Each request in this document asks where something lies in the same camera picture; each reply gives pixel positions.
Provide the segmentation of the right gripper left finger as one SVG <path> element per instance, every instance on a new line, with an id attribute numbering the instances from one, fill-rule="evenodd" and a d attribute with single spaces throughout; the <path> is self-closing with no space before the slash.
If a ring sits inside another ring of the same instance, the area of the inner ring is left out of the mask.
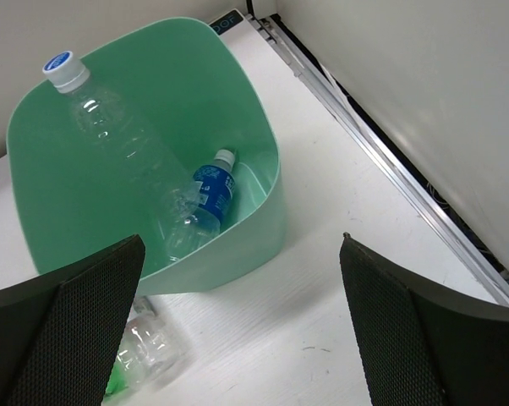
<path id="1" fill-rule="evenodd" d="M 101 404 L 144 260 L 133 235 L 0 289 L 0 405 Z"/>

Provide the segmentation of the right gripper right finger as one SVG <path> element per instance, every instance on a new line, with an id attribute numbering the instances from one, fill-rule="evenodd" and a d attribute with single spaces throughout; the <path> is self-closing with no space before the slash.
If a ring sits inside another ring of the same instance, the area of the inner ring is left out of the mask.
<path id="1" fill-rule="evenodd" d="M 373 405 L 509 405 L 509 307 L 343 235 L 340 266 Z"/>

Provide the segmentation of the tall clear plastic bottle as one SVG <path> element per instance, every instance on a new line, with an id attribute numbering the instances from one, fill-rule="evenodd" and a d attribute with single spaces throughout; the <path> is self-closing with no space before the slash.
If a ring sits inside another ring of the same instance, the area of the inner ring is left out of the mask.
<path id="1" fill-rule="evenodd" d="M 73 52 L 48 60 L 42 73 L 68 98 L 79 134 L 151 205 L 161 257 L 156 263 L 160 268 L 171 265 L 167 243 L 199 199 L 192 175 L 138 104 L 95 76 Z"/>

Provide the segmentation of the small bottle blue label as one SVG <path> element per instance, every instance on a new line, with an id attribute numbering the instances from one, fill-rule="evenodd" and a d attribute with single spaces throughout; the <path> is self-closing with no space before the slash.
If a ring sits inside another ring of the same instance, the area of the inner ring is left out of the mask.
<path id="1" fill-rule="evenodd" d="M 236 186 L 233 177 L 235 161 L 233 151 L 220 149 L 211 163 L 194 172 L 193 179 L 199 186 L 199 202 L 189 224 L 200 237 L 211 240 L 221 232 Z"/>

